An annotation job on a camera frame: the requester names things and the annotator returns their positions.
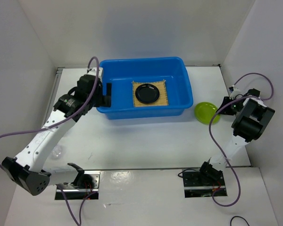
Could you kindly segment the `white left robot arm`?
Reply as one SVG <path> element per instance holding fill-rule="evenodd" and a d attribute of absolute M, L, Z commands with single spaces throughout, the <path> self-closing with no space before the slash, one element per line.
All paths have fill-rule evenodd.
<path fill-rule="evenodd" d="M 93 107 L 111 106 L 112 84 L 103 84 L 86 74 L 77 86 L 62 95 L 53 106 L 42 132 L 36 134 L 26 148 L 14 158 L 6 157 L 2 166 L 12 181 L 33 196 L 49 185 L 68 183 L 80 188 L 92 178 L 74 163 L 44 169 L 44 164 L 60 139 Z"/>

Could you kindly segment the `black round dish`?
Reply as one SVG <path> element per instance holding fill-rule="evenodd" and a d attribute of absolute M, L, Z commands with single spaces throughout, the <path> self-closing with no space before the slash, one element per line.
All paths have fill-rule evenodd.
<path fill-rule="evenodd" d="M 135 90 L 135 97 L 142 104 L 152 104 L 159 99 L 159 89 L 152 84 L 144 83 Z"/>

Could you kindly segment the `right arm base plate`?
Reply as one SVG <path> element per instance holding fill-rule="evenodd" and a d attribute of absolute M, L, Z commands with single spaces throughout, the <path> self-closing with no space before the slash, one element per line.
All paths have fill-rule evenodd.
<path fill-rule="evenodd" d="M 218 181 L 201 176 L 199 168 L 182 169 L 177 174 L 183 181 L 185 198 L 211 197 L 213 192 L 215 196 L 227 196 L 225 180 L 223 176 Z"/>

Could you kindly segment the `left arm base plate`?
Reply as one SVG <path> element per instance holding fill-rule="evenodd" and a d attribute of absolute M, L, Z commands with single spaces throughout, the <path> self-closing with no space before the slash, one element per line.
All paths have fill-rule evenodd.
<path fill-rule="evenodd" d="M 63 183 L 59 186 L 62 188 L 68 200 L 97 200 L 99 198 L 101 171 L 85 171 L 82 183 L 75 187 L 70 183 Z"/>

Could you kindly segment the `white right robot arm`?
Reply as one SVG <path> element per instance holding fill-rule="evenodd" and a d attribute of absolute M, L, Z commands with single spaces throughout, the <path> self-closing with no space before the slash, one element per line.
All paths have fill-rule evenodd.
<path fill-rule="evenodd" d="M 228 163 L 242 147 L 261 137 L 275 113 L 274 109 L 264 104 L 259 90 L 249 89 L 242 95 L 237 88 L 230 89 L 231 95 L 224 97 L 217 111 L 222 115 L 235 116 L 231 125 L 233 133 L 223 148 L 224 152 L 202 164 L 197 174 L 197 180 L 202 185 L 219 181 Z"/>

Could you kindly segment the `bamboo placemat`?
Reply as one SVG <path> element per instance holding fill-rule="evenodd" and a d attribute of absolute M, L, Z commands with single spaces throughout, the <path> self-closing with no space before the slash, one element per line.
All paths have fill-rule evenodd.
<path fill-rule="evenodd" d="M 152 103 L 152 104 L 142 104 L 140 103 L 137 98 L 135 97 L 135 90 L 136 88 L 144 83 L 149 83 L 152 85 L 155 85 L 160 92 L 160 96 L 159 99 Z M 147 107 L 147 106 L 168 106 L 169 102 L 168 102 L 168 96 L 167 96 L 167 90 L 166 90 L 166 80 L 162 80 L 162 81 L 155 81 L 155 82 L 136 82 L 133 81 L 132 82 L 132 86 L 133 86 L 133 106 L 134 107 Z"/>

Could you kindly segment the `green plastic plate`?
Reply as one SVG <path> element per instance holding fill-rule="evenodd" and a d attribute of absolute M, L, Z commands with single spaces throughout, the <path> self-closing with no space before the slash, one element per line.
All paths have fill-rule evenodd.
<path fill-rule="evenodd" d="M 217 107 L 210 102 L 200 102 L 194 108 L 195 118 L 202 124 L 209 125 L 215 115 Z"/>

